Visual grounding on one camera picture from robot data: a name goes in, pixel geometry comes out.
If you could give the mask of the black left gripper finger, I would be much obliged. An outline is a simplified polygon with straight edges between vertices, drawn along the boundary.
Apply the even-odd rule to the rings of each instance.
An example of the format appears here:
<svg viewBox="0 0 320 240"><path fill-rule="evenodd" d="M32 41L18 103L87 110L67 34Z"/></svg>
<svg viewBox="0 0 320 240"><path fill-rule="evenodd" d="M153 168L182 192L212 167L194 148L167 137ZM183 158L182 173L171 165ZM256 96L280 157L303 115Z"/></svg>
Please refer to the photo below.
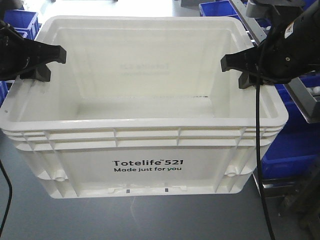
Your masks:
<svg viewBox="0 0 320 240"><path fill-rule="evenodd" d="M26 39L25 54L29 65L41 65L51 62L65 64L67 51L60 45L50 45L39 41Z"/></svg>
<svg viewBox="0 0 320 240"><path fill-rule="evenodd" d="M50 82L51 81L51 71L46 64L37 66L36 68L29 70L20 75L22 80L24 79L33 79L41 82Z"/></svg>

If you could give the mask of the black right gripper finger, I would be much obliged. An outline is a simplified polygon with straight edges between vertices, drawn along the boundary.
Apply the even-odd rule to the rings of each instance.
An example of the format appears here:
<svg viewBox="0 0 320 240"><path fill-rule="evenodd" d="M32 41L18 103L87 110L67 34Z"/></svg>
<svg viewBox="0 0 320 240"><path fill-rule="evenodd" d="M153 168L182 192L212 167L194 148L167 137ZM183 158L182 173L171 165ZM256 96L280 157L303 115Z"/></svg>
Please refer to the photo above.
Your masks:
<svg viewBox="0 0 320 240"><path fill-rule="evenodd" d="M236 53L225 54L220 60L221 70L257 73L261 52L261 47L254 46Z"/></svg>
<svg viewBox="0 0 320 240"><path fill-rule="evenodd" d="M257 87L258 85L271 85L272 82L268 79L264 78L261 74L253 74L249 72L242 72L240 77L238 78L238 88L239 89L247 89L249 87Z"/></svg>

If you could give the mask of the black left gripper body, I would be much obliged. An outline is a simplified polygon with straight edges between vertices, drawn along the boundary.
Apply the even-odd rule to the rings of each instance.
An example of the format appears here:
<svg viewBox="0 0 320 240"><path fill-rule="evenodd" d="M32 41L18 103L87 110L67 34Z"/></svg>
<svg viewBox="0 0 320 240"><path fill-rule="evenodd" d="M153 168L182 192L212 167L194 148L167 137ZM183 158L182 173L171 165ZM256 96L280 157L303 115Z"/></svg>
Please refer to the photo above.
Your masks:
<svg viewBox="0 0 320 240"><path fill-rule="evenodd" d="M14 80L18 75L23 79L32 76L26 57L28 37L23 37L14 27L0 20L0 80Z"/></svg>

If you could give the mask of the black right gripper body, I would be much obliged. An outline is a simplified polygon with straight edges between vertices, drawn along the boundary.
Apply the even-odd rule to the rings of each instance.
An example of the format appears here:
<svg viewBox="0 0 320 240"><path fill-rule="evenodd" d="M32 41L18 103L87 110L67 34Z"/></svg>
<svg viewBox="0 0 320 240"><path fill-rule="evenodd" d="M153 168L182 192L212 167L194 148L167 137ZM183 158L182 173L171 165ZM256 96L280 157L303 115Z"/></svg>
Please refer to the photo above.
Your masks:
<svg viewBox="0 0 320 240"><path fill-rule="evenodd" d="M319 70L319 38L281 37L266 43L262 60L265 76L273 80L288 80Z"/></svg>

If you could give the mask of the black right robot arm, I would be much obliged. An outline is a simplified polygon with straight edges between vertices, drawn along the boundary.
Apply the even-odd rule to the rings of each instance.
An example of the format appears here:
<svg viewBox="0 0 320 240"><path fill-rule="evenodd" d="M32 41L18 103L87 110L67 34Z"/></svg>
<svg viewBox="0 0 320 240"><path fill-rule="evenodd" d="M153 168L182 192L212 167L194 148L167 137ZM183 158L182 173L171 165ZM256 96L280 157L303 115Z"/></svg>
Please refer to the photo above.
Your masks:
<svg viewBox="0 0 320 240"><path fill-rule="evenodd" d="M246 15L271 23L257 46L226 54L221 70L241 72L238 87L287 84L299 76L320 70L320 3L303 9L302 0L253 0Z"/></svg>

